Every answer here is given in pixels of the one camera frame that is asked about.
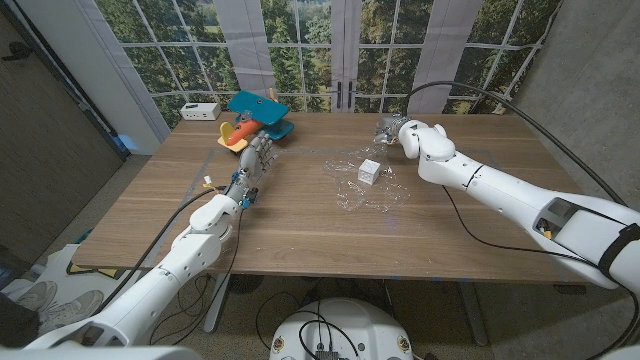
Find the shoe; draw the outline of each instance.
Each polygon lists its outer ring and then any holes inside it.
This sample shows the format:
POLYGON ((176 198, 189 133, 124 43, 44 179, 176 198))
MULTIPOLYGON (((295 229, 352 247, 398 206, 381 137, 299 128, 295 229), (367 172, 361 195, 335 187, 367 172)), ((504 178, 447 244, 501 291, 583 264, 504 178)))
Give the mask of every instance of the shoe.
POLYGON ((102 303, 102 298, 101 291, 91 290, 64 305, 48 309, 38 330, 39 336, 93 315, 102 303))
POLYGON ((22 294, 16 304, 31 311, 44 311, 56 296, 58 285, 53 281, 41 281, 22 294))

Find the window pane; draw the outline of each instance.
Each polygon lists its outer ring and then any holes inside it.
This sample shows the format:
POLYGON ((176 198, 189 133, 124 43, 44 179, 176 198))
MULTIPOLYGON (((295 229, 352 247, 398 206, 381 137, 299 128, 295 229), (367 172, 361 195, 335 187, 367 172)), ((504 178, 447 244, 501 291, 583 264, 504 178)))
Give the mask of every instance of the window pane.
POLYGON ((308 44, 331 44, 331 1, 298 0, 300 41, 308 44))
POLYGON ((471 100, 447 100, 447 104, 442 110, 443 114, 467 114, 473 107, 475 101, 471 100))
POLYGON ((156 47, 124 48, 133 67, 150 93, 178 90, 167 65, 156 47))
POLYGON ((518 0, 485 0, 467 42, 502 44, 517 4, 518 0))
POLYGON ((406 94, 411 91, 420 51, 421 49, 393 49, 387 78, 387 94, 406 94))
POLYGON ((182 120, 180 109, 182 109, 185 104, 184 98, 180 95, 167 95, 154 97, 153 101, 155 101, 169 129, 173 130, 180 120, 182 120))
POLYGON ((391 43, 391 28, 395 11, 396 0, 363 0, 360 43, 391 43))
POLYGON ((534 44, 540 39, 560 0, 525 1, 509 37, 510 45, 534 44))
POLYGON ((184 90, 209 90, 192 47, 165 46, 162 51, 184 90))
POLYGON ((309 94, 331 91, 331 49, 303 48, 304 86, 309 94))
POLYGON ((96 5, 118 41, 150 42, 149 31, 130 0, 97 0, 96 5))
MULTIPOLYGON (((498 50, 465 48, 455 81, 482 87, 493 66, 498 50)), ((454 86, 449 95, 476 95, 473 91, 454 86)))
POLYGON ((331 112, 331 96, 307 96, 308 112, 331 112))
POLYGON ((233 70, 233 64, 229 56, 229 50, 226 47, 201 46, 198 47, 198 53, 213 90, 240 90, 236 72, 233 70))
POLYGON ((382 112, 398 114, 402 112, 403 107, 404 98, 384 98, 384 104, 382 104, 382 112))
POLYGON ((188 94, 187 97, 189 98, 189 102, 198 102, 198 103, 218 102, 218 100, 216 100, 216 97, 213 94, 195 93, 195 94, 188 94))
POLYGON ((231 101, 234 96, 235 95, 218 94, 218 99, 220 99, 220 110, 230 111, 228 108, 229 101, 231 101))
POLYGON ((280 93, 301 93, 300 58, 298 48, 270 48, 271 66, 280 93))
POLYGON ((194 41, 224 42, 212 0, 178 0, 178 5, 194 41))
POLYGON ((358 58, 358 91, 362 94, 382 93, 389 49, 360 49, 358 58))
POLYGON ((302 96, 278 96, 281 104, 287 105, 290 112, 304 111, 304 103, 302 96))
POLYGON ((396 25, 396 44, 422 44, 427 34, 433 0, 402 0, 396 25))
POLYGON ((189 41, 171 0, 138 0, 158 41, 189 41))
POLYGON ((513 78, 516 76, 516 73, 520 70, 522 64, 524 64, 524 60, 527 55, 529 55, 531 51, 531 49, 514 51, 505 50, 500 57, 498 67, 491 77, 487 90, 504 94, 504 92, 507 91, 509 84, 511 84, 511 81, 513 81, 513 78))
POLYGON ((380 112, 380 99, 357 97, 355 112, 367 112, 367 113, 380 112))
POLYGON ((296 18, 291 0, 260 0, 267 42, 297 43, 296 18))

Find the clear plastic wrap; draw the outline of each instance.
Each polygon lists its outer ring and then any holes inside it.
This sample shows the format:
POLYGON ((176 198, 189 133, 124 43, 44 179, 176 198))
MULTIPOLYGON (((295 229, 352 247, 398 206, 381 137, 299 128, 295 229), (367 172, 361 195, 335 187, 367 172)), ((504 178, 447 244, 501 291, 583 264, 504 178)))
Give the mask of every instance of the clear plastic wrap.
POLYGON ((335 179, 336 200, 340 207, 354 211, 364 206, 386 212, 397 209, 409 198, 409 190, 398 184, 389 166, 387 148, 384 144, 371 144, 326 162, 323 173, 335 179), (380 164, 380 173, 373 185, 358 180, 358 169, 366 159, 380 164))

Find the wall outlet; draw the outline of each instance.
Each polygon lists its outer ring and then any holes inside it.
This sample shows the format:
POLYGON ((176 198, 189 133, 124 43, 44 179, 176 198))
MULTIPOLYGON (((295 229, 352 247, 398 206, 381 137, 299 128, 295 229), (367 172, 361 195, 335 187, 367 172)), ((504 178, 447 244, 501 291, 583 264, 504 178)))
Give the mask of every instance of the wall outlet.
POLYGON ((186 103, 180 109, 185 120, 215 120, 220 115, 218 103, 186 103))

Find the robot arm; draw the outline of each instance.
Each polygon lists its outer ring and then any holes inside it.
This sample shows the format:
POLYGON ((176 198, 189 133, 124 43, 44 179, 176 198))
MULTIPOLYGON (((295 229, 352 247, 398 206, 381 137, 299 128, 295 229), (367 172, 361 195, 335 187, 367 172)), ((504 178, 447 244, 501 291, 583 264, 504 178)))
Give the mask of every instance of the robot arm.
POLYGON ((101 313, 49 332, 26 348, 47 349, 67 340, 93 346, 146 343, 151 326, 178 290, 220 256, 222 243, 233 230, 231 222, 249 206, 255 186, 276 158, 270 151, 269 136, 260 133, 243 151, 224 194, 215 195, 191 215, 190 225, 157 266, 101 313))
POLYGON ((440 125, 383 118, 376 140, 400 142, 408 158, 419 157, 418 175, 464 191, 515 222, 544 250, 584 262, 555 261, 602 287, 621 284, 640 294, 640 213, 611 201, 543 189, 481 164, 455 150, 440 125))

